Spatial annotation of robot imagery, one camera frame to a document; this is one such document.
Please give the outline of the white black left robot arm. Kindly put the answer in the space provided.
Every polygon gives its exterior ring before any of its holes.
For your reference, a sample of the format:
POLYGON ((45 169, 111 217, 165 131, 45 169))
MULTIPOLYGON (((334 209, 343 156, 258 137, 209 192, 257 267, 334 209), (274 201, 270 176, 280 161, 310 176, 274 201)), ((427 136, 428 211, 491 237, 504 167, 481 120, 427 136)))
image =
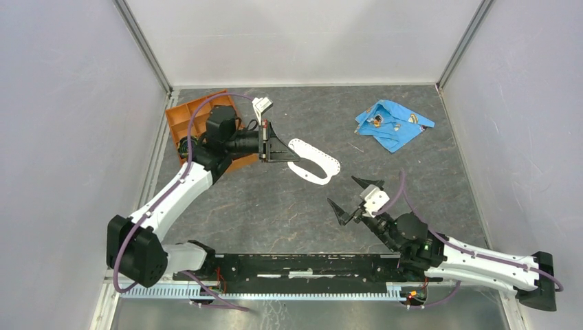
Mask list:
POLYGON ((238 129, 231 106, 214 107, 203 137, 193 144, 173 181, 129 217, 116 215, 107 226, 107 265, 113 278, 121 275, 135 285, 151 287, 165 274, 191 271, 208 280, 216 262, 200 243, 164 245, 162 241, 177 218, 204 191, 215 184, 239 155, 256 154, 263 162, 298 162, 300 156, 262 120, 258 129, 238 129))

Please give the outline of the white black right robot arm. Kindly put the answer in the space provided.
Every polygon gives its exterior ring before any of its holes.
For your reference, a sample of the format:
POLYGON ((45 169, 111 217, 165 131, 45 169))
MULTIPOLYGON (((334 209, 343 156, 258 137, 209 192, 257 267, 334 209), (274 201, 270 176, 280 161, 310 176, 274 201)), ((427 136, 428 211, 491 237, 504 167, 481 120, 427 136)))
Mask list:
POLYGON ((341 226, 362 223, 397 253, 397 272, 403 279, 442 278, 482 285, 511 294, 526 307, 556 311, 556 294, 564 288, 554 276, 550 253, 513 255, 476 247, 436 232, 415 210, 393 218, 388 209, 407 195, 404 179, 394 197, 384 190, 382 180, 355 177, 354 181, 363 189, 355 210, 347 212, 332 199, 327 203, 341 226))

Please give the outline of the metal key holder plate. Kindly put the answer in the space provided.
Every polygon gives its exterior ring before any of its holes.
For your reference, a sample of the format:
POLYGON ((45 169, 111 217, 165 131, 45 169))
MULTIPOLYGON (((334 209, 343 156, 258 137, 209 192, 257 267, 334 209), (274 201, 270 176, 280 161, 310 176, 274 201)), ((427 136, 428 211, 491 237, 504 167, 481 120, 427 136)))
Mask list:
POLYGON ((325 177, 318 177, 312 172, 295 165, 294 162, 288 162, 287 165, 289 169, 299 176, 301 179, 304 179, 308 182, 313 184, 317 184, 320 186, 324 186, 331 181, 333 176, 336 176, 340 173, 341 164, 340 162, 324 153, 320 149, 312 146, 305 141, 294 138, 289 141, 288 147, 294 151, 301 159, 309 160, 319 166, 325 173, 325 177))

